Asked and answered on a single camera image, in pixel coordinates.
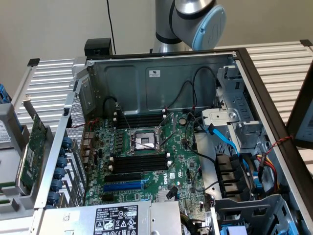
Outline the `green RAM memory stick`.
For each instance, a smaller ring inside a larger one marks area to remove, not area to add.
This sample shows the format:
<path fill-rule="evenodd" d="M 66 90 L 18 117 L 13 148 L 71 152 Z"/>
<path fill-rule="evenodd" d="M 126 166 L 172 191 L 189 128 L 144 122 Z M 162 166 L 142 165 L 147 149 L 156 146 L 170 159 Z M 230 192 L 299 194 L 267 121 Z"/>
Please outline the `green RAM memory stick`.
<path fill-rule="evenodd" d="M 141 162 L 166 162 L 166 154 L 153 154 L 153 155 L 137 155 L 126 157 L 110 157 L 113 163 L 141 163 Z"/>

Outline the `open PC case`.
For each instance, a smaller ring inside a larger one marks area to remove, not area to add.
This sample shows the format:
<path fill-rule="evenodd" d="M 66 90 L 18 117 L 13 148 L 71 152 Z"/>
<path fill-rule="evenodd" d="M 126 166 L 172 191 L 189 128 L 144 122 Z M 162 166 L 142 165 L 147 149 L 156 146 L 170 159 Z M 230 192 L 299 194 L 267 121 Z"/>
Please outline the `open PC case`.
<path fill-rule="evenodd" d="M 234 146 L 213 124 L 207 128 L 202 112 L 220 108 L 217 98 L 217 72 L 224 66 L 236 66 L 245 81 L 257 114 L 267 133 L 267 151 L 228 154 L 219 151 L 215 136 Z M 113 119 L 122 108 L 126 115 L 182 112 L 192 125 L 194 151 L 200 158 L 205 213 L 195 220 L 180 212 L 182 235 L 214 235 L 211 208 L 221 200 L 215 170 L 218 153 L 244 157 L 253 165 L 255 190 L 251 201 L 279 194 L 286 201 L 300 235 L 313 235 L 313 178 L 308 172 L 293 136 L 277 110 L 274 100 L 245 49 L 216 50 L 85 58 L 73 66 L 74 88 L 67 96 L 59 126 L 40 186 L 34 220 L 29 232 L 35 234 L 48 209 L 85 207 L 86 165 L 81 146 L 86 129 L 98 119 Z M 66 174 L 56 205 L 47 203 L 53 173 L 62 147 L 63 137 L 70 137 L 72 148 L 66 150 Z"/>

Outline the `silver drive cage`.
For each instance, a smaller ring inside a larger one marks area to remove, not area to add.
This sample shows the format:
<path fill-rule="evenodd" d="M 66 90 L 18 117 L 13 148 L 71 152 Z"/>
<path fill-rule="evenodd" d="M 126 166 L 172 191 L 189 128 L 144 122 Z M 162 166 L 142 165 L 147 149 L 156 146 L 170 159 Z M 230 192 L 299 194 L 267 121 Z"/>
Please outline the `silver drive cage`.
<path fill-rule="evenodd" d="M 234 146 L 215 136 L 219 151 L 228 154 L 250 152 L 253 155 L 267 151 L 267 133 L 251 101 L 241 71 L 236 66 L 218 69 L 217 98 L 220 108 L 206 109 L 202 117 L 206 128 L 213 124 Z"/>

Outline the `long black expansion slot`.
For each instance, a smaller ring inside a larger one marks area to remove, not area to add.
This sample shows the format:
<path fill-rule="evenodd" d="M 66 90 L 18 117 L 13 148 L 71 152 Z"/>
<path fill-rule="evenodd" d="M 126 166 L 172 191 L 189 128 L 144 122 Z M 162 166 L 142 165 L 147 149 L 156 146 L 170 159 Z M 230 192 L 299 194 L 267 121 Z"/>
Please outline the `long black expansion slot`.
<path fill-rule="evenodd" d="M 141 181 L 140 173 L 111 174 L 104 177 L 105 183 Z"/>

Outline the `silver rear port block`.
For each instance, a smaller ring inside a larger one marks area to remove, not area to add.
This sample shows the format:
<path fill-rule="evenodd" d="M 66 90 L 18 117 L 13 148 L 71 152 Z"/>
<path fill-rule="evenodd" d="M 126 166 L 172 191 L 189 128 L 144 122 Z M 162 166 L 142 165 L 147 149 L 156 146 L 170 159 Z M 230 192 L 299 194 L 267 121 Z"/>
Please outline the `silver rear port block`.
<path fill-rule="evenodd" d="M 93 159 L 93 140 L 94 132 L 86 132 L 83 137 L 81 146 L 81 157 L 84 165 Z"/>

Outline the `black angled connector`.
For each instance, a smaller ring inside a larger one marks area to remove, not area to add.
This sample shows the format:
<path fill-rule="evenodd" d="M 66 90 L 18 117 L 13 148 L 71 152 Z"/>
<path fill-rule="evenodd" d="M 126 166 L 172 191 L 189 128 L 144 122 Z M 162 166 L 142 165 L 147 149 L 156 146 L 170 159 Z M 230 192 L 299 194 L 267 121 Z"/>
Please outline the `black angled connector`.
<path fill-rule="evenodd" d="M 168 193 L 166 194 L 166 198 L 168 200 L 173 199 L 177 200 L 178 199 L 178 188 L 176 186 L 173 186 Z"/>

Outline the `blue expansion slot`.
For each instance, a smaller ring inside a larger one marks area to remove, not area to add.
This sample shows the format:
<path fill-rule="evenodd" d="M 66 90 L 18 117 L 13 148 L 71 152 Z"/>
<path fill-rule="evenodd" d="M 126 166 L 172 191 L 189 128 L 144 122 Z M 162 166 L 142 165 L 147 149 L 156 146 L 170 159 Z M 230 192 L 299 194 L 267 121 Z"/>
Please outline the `blue expansion slot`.
<path fill-rule="evenodd" d="M 103 192 L 139 190 L 142 188 L 143 183 L 141 181 L 119 182 L 114 184 L 105 184 L 103 186 Z"/>

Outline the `black fan shroud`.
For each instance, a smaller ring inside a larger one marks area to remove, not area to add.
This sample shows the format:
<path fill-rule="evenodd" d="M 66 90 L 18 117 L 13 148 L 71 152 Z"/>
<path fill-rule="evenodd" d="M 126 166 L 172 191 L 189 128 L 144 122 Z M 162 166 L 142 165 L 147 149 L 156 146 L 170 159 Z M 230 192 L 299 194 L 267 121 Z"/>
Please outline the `black fan shroud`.
<path fill-rule="evenodd" d="M 255 190 L 253 165 L 245 165 L 243 156 L 218 153 L 215 170 L 223 199 L 237 202 L 252 200 Z"/>

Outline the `black box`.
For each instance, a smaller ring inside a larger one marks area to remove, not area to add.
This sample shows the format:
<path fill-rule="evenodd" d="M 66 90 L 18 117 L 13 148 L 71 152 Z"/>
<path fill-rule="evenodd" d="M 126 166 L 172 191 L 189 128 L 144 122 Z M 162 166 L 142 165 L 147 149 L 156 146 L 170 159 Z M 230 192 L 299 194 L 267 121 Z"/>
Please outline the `black box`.
<path fill-rule="evenodd" d="M 112 55 L 111 38 L 87 39 L 84 46 L 85 56 L 107 56 Z"/>

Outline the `green graphics card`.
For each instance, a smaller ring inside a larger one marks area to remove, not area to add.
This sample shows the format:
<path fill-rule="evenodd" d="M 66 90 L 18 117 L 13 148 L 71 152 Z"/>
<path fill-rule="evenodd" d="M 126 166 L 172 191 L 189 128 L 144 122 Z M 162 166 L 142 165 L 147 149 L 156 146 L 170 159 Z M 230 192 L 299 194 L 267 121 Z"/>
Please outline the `green graphics card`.
<path fill-rule="evenodd" d="M 41 175 L 47 129 L 31 104 L 31 100 L 24 100 L 23 106 L 32 118 L 33 125 L 29 142 L 19 163 L 15 183 L 21 195 L 29 195 L 33 186 L 38 183 Z"/>

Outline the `black framed panel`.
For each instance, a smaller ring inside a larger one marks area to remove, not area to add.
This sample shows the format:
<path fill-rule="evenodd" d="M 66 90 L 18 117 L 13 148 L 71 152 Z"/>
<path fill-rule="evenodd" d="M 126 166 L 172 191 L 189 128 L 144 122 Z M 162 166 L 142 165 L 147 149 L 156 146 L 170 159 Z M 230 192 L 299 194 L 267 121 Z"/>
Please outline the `black framed panel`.
<path fill-rule="evenodd" d="M 287 122 L 295 145 L 313 149 L 313 60 Z"/>

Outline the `silver disk drive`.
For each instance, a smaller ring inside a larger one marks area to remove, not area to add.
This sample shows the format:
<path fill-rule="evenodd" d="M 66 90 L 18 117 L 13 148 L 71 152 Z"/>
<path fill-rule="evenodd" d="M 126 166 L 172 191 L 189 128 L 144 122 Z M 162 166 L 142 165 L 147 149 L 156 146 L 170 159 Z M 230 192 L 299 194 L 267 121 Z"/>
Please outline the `silver disk drive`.
<path fill-rule="evenodd" d="M 11 138 L 3 121 L 0 120 L 0 149 L 12 148 Z"/>

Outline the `blue plastic piece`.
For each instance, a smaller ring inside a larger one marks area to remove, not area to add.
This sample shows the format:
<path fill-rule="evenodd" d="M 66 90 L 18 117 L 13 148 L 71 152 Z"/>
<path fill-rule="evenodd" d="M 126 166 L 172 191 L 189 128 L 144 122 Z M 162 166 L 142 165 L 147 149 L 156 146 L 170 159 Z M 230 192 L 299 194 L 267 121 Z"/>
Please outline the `blue plastic piece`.
<path fill-rule="evenodd" d="M 0 104 L 11 103 L 12 98 L 7 93 L 3 84 L 0 83 Z"/>

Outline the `grey parts rack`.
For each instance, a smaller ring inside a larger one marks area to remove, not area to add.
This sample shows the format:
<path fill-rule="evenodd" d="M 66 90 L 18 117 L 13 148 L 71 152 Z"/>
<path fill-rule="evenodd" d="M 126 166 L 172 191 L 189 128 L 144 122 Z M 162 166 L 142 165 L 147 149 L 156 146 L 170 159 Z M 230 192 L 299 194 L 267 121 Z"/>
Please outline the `grey parts rack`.
<path fill-rule="evenodd" d="M 19 163 L 29 142 L 32 128 L 28 129 L 26 125 L 20 124 L 12 103 L 0 104 L 0 120 L 4 122 L 13 145 L 12 148 L 0 149 L 0 183 L 15 182 Z M 34 213 L 39 186 L 53 142 L 50 127 L 44 126 L 47 129 L 47 135 L 44 162 L 39 181 L 33 186 L 29 195 L 21 195 L 16 187 L 7 187 L 0 190 L 0 221 L 29 217 Z"/>

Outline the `blue drive rail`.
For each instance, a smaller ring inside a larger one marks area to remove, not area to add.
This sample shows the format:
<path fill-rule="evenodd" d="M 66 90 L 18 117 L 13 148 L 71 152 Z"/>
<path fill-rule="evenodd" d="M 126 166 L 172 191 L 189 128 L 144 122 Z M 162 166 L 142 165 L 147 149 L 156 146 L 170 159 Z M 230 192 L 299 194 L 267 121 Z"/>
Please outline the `blue drive rail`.
<path fill-rule="evenodd" d="M 223 226 L 220 235 L 247 235 L 245 226 Z"/>

